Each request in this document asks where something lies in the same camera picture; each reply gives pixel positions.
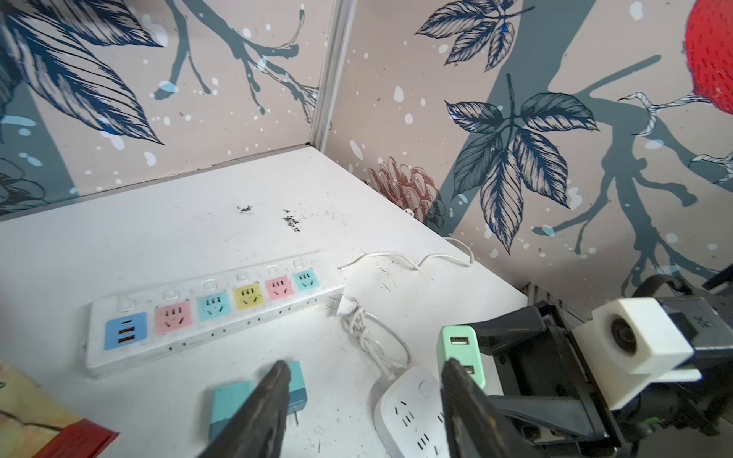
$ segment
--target white cable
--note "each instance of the white cable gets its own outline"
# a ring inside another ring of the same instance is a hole
[[[402,253],[398,253],[396,251],[376,251],[374,253],[367,253],[367,254],[364,254],[363,256],[360,256],[359,258],[356,259],[356,261],[339,267],[339,270],[348,269],[349,267],[353,267],[354,265],[357,265],[359,262],[361,262],[362,260],[366,258],[372,258],[372,257],[377,257],[377,256],[393,256],[393,257],[398,257],[400,259],[404,259],[414,270],[420,270],[420,267],[422,267],[422,265],[428,259],[432,259],[432,258],[449,259],[450,261],[455,262],[456,264],[462,265],[464,267],[470,267],[475,262],[474,253],[468,247],[468,245],[466,245],[465,243],[461,242],[458,239],[454,239],[453,237],[443,237],[443,238],[446,240],[451,240],[452,242],[459,243],[463,248],[465,248],[466,251],[468,252],[468,258],[469,258],[468,262],[464,261],[463,259],[457,258],[455,256],[451,256],[450,254],[434,253],[434,254],[428,254],[427,256],[425,256],[425,258],[423,258],[423,260],[420,261],[420,264],[415,264],[415,262],[412,259],[408,258],[407,256],[405,256]]]
[[[351,300],[356,303],[356,310],[354,310],[354,312],[349,317],[349,332],[351,333],[351,335],[355,336],[358,339],[359,347],[361,347],[361,349],[365,351],[372,358],[372,360],[374,360],[377,366],[379,366],[379,369],[382,371],[382,373],[384,373],[384,375],[387,376],[389,380],[394,380],[394,374],[389,369],[389,367],[407,369],[412,365],[412,353],[410,353],[408,345],[397,335],[397,333],[395,333],[387,325],[381,322],[377,317],[361,308],[356,300]],[[382,344],[380,344],[379,341],[369,337],[369,327],[364,324],[365,316],[368,317],[371,321],[377,323],[388,333],[390,333],[402,345],[402,347],[405,348],[405,352],[408,355],[408,361],[406,364],[400,364],[396,360],[385,355]]]

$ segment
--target white power strip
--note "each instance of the white power strip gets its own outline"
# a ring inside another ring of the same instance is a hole
[[[374,409],[379,437],[392,458],[448,458],[438,381],[413,366],[382,395]]]
[[[86,367],[102,377],[307,306],[336,308],[343,291],[339,270],[317,252],[99,299]]]

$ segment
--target white table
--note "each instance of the white table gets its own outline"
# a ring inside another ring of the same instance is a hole
[[[434,252],[462,256],[310,147],[4,221],[0,240],[0,358],[74,412],[121,432],[105,457],[195,457],[207,444],[212,389],[258,380],[279,358],[301,362],[309,398],[300,425],[288,420],[283,457],[386,451],[372,423],[380,372],[330,309],[95,380],[82,361],[94,299],[315,250],[337,265],[370,251],[416,261]],[[382,258],[345,276],[346,294],[398,332],[435,376],[441,326],[526,304],[478,264],[434,259],[419,273]]]

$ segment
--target mint green usb charger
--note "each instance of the mint green usb charger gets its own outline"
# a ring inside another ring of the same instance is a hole
[[[450,358],[456,358],[481,389],[486,387],[479,340],[471,326],[444,326],[441,329],[438,337],[439,372],[443,371],[443,365]]]

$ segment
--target wallpaper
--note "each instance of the wallpaper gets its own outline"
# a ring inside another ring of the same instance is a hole
[[[731,30],[727,0],[360,2],[325,153],[577,309],[700,284],[732,260]]]
[[[0,215],[304,144],[331,0],[0,0]]]

